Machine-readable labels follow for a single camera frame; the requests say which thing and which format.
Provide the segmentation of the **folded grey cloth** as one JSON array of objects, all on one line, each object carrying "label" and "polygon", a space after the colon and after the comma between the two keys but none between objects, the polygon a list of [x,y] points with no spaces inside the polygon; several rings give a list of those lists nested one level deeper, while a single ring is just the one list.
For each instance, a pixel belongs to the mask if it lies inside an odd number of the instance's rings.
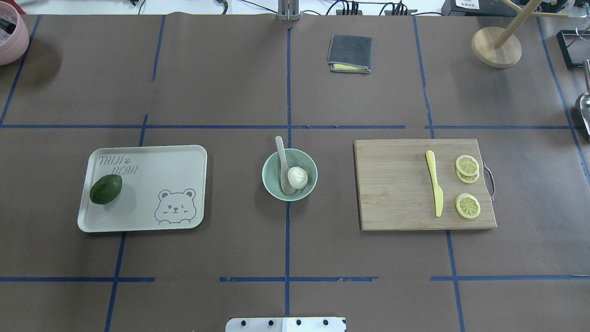
[{"label": "folded grey cloth", "polygon": [[335,73],[371,73],[372,40],[368,36],[333,35],[327,55],[330,70]]}]

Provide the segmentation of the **white serving tray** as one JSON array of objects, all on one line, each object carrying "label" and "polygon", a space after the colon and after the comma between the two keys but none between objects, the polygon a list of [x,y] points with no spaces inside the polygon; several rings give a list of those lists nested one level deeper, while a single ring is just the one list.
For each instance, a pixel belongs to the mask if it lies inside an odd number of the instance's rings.
[{"label": "white serving tray", "polygon": [[[205,210],[208,154],[200,145],[100,148],[88,159],[77,224],[84,232],[189,229]],[[90,201],[103,176],[122,177],[105,205]]]}]

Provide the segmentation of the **metal scoop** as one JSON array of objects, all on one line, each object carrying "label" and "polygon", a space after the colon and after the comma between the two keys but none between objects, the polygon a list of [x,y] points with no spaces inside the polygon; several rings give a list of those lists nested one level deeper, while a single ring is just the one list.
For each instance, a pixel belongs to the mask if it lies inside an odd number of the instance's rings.
[{"label": "metal scoop", "polygon": [[576,109],[581,117],[586,135],[590,136],[590,60],[586,59],[582,63],[584,70],[584,82],[586,85],[586,91],[577,97]]}]

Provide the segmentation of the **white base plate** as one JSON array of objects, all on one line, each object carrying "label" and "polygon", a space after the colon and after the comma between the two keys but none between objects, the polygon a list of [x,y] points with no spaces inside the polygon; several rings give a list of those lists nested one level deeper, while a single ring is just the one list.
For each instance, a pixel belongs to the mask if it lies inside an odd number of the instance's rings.
[{"label": "white base plate", "polygon": [[346,332],[343,317],[262,317],[233,318],[226,332]]}]

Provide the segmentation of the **lemon slice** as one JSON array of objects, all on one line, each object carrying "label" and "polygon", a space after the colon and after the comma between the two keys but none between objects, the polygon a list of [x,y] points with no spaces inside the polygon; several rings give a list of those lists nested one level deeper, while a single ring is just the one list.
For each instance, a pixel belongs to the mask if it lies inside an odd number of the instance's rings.
[{"label": "lemon slice", "polygon": [[473,184],[480,178],[480,174],[477,173],[474,176],[464,176],[459,170],[456,170],[456,176],[458,179],[466,184]]},{"label": "lemon slice", "polygon": [[455,168],[462,176],[474,177],[480,174],[480,164],[471,155],[460,155],[455,160]]},{"label": "lemon slice", "polygon": [[455,209],[461,217],[465,219],[474,219],[480,215],[481,206],[471,194],[461,193],[455,198]]}]

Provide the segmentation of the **green avocado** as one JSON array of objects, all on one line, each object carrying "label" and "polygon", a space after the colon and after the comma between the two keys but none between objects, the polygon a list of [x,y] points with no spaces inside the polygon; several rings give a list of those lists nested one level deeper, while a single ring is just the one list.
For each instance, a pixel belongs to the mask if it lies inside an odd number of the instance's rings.
[{"label": "green avocado", "polygon": [[90,189],[90,201],[99,205],[112,202],[122,191],[122,183],[122,177],[117,174],[101,177]]}]

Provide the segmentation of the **mint green bowl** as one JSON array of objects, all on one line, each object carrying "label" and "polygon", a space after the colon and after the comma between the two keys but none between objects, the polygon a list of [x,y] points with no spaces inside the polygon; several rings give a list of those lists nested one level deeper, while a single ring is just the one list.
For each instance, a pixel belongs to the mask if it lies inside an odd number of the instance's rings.
[{"label": "mint green bowl", "polygon": [[287,148],[286,161],[289,167],[300,167],[307,172],[307,184],[302,189],[296,189],[291,195],[282,191],[281,187],[281,163],[278,152],[274,152],[264,162],[262,179],[264,187],[273,197],[285,202],[301,200],[310,195],[318,182],[318,168],[312,157],[302,150]]}]

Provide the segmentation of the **pink bowl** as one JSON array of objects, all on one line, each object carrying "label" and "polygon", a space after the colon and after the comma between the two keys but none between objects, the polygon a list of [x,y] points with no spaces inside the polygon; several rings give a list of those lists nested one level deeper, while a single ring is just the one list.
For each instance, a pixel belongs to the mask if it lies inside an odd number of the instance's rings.
[{"label": "pink bowl", "polygon": [[30,34],[17,9],[0,3],[0,65],[8,65],[21,58],[28,48]]}]

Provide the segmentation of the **aluminium frame post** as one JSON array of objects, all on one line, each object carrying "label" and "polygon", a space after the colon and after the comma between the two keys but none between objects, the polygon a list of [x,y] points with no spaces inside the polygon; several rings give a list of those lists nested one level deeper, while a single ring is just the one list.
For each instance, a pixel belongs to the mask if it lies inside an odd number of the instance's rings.
[{"label": "aluminium frame post", "polygon": [[277,18],[280,22],[299,21],[301,11],[299,9],[299,0],[278,0]]}]

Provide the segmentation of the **white ceramic spoon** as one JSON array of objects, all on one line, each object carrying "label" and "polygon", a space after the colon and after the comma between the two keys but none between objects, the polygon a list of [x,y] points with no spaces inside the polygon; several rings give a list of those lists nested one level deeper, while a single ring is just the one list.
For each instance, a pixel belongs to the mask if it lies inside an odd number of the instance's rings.
[{"label": "white ceramic spoon", "polygon": [[286,158],[286,150],[283,145],[283,139],[280,135],[275,137],[275,143],[277,147],[277,153],[279,156],[280,161],[280,186],[282,192],[286,195],[291,195],[295,193],[295,188],[289,183],[288,172],[289,172],[289,165]]}]

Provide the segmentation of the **yellow plastic knife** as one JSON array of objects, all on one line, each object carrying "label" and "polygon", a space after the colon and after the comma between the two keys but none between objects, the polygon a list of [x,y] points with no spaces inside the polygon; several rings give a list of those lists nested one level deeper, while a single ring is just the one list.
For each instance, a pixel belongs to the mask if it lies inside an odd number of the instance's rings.
[{"label": "yellow plastic knife", "polygon": [[435,215],[441,217],[444,208],[444,191],[438,183],[436,155],[432,150],[427,150],[425,159],[431,177],[432,190],[435,202]]}]

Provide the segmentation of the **black glass rack tray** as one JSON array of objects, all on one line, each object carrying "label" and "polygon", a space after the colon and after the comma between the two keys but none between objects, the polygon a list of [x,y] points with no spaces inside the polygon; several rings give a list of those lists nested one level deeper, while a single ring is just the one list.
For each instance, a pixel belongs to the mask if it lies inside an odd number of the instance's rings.
[{"label": "black glass rack tray", "polygon": [[590,59],[589,30],[560,30],[556,38],[567,69],[582,68]]}]

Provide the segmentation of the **wooden cutting board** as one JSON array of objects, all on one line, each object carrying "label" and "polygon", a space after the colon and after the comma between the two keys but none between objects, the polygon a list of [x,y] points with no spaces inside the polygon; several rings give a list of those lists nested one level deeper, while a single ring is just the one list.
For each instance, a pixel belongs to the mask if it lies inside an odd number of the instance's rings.
[{"label": "wooden cutting board", "polygon": [[[436,156],[438,183],[444,191],[444,208],[436,217],[427,150]],[[456,176],[455,160],[471,155],[481,163],[476,139],[369,139],[354,142],[354,161],[361,229],[479,230],[496,228],[484,172],[473,184]],[[461,217],[455,198],[468,193],[478,199],[481,212],[474,219]]]}]

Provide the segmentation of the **wooden mug tree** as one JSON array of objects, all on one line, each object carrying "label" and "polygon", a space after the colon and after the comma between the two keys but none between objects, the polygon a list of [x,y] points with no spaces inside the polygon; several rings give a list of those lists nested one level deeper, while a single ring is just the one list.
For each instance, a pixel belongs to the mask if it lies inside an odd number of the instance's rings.
[{"label": "wooden mug tree", "polygon": [[537,7],[542,3],[541,0],[530,0],[524,7],[517,6],[511,0],[504,0],[503,3],[518,13],[510,25],[507,28],[497,26],[481,28],[471,40],[471,47],[476,57],[496,69],[512,67],[522,57],[522,44],[514,33],[528,17],[569,17],[565,13],[537,12]]}]

